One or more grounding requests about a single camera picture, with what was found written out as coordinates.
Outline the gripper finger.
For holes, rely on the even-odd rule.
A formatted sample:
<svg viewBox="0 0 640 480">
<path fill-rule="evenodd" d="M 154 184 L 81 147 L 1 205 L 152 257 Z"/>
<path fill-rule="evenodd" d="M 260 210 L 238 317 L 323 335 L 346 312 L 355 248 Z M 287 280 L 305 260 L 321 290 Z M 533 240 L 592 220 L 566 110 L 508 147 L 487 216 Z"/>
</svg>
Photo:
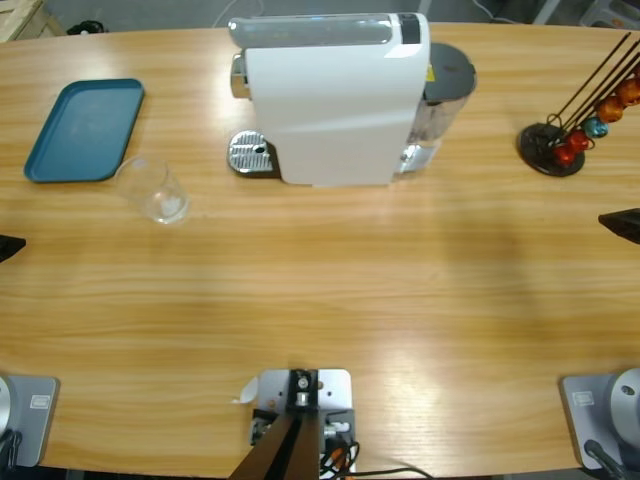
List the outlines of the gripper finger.
<svg viewBox="0 0 640 480">
<path fill-rule="evenodd" d="M 615 235 L 640 244 L 640 209 L 633 208 L 598 216 L 601 225 Z"/>
<path fill-rule="evenodd" d="M 0 262 L 4 262 L 26 246 L 23 238 L 0 235 Z"/>
</svg>

